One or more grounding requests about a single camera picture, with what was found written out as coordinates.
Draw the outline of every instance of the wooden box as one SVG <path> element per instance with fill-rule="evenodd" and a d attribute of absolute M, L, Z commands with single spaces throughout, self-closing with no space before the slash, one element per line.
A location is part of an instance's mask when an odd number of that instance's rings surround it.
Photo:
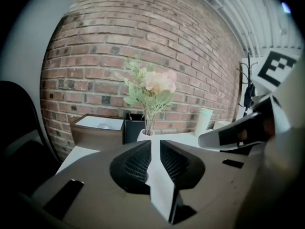
<path fill-rule="evenodd" d="M 76 146 L 103 151 L 122 145 L 123 122 L 123 118 L 85 114 L 70 128 Z"/>

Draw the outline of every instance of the mesh grille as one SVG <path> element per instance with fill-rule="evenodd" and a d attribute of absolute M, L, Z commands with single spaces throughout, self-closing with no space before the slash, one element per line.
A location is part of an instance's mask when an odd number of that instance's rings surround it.
<path fill-rule="evenodd" d="M 160 147 L 160 152 L 161 162 L 172 180 L 187 170 L 189 162 L 186 157 L 165 146 Z"/>
<path fill-rule="evenodd" d="M 133 178 L 145 182 L 147 179 L 147 168 L 151 162 L 150 146 L 140 149 L 130 156 L 125 163 L 125 171 Z"/>

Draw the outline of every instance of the white cup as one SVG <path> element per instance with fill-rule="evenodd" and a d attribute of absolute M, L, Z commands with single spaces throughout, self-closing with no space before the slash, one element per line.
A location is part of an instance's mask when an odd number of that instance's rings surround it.
<path fill-rule="evenodd" d="M 194 133 L 195 136 L 200 136 L 201 134 L 205 133 L 205 130 L 209 125 L 212 114 L 213 114 L 212 109 L 205 109 L 205 108 L 200 109 L 197 125 L 195 128 L 195 133 Z"/>

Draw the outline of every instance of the brick wall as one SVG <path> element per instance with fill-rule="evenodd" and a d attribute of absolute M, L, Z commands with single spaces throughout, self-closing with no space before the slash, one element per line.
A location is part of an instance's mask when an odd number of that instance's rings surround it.
<path fill-rule="evenodd" d="M 115 72 L 139 56 L 178 73 L 174 105 L 158 114 L 157 133 L 193 130 L 200 107 L 210 121 L 231 120 L 242 51 L 229 27 L 202 0 L 74 0 L 48 46 L 41 72 L 41 111 L 59 155 L 74 147 L 69 122 L 86 114 L 141 113 L 123 102 Z"/>

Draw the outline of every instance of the black box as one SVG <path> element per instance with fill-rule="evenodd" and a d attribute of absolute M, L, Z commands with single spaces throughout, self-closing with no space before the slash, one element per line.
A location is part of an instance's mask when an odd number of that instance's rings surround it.
<path fill-rule="evenodd" d="M 127 113 L 123 123 L 123 144 L 136 142 L 140 131 L 143 129 L 145 129 L 145 116 L 143 114 Z"/>

